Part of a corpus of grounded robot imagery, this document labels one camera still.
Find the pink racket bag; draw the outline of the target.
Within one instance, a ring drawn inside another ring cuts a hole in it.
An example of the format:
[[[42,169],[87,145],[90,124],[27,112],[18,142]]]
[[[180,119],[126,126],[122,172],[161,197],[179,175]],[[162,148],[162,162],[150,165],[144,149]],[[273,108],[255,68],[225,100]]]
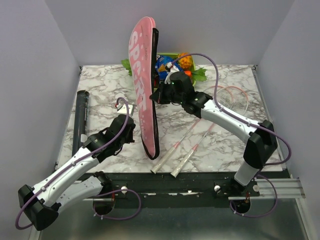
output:
[[[160,154],[159,132],[155,103],[150,99],[154,91],[158,30],[150,16],[141,18],[132,30],[128,59],[138,109],[140,137],[146,156],[154,160]]]

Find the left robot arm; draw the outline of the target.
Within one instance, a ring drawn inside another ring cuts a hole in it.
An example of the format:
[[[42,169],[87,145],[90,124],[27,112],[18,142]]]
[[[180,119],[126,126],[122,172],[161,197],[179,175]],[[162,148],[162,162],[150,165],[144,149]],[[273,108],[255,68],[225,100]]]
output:
[[[130,115],[119,114],[109,127],[92,134],[63,166],[44,180],[18,190],[19,216],[25,214],[36,230],[49,227],[66,208],[89,197],[107,197],[117,193],[103,172],[76,181],[88,170],[116,156],[124,144],[134,143],[136,125]]]

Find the black shuttlecock tube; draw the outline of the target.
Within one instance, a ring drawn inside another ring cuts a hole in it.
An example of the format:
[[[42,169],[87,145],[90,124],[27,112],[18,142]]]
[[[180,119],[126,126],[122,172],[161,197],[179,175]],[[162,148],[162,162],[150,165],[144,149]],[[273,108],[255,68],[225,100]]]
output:
[[[89,97],[90,93],[86,90],[80,90],[76,94],[72,156],[80,149],[87,138],[86,127]]]

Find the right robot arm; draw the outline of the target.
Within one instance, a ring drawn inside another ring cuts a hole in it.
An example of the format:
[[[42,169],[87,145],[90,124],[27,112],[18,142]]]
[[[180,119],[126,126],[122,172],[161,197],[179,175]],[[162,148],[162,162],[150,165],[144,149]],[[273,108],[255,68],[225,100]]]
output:
[[[219,125],[246,144],[244,163],[230,183],[230,191],[234,195],[243,195],[249,182],[278,148],[273,124],[268,120],[258,122],[246,118],[222,106],[211,95],[196,91],[190,78],[181,71],[172,73],[169,79],[169,83],[161,83],[150,95],[152,101],[162,105],[179,104],[187,113]]]

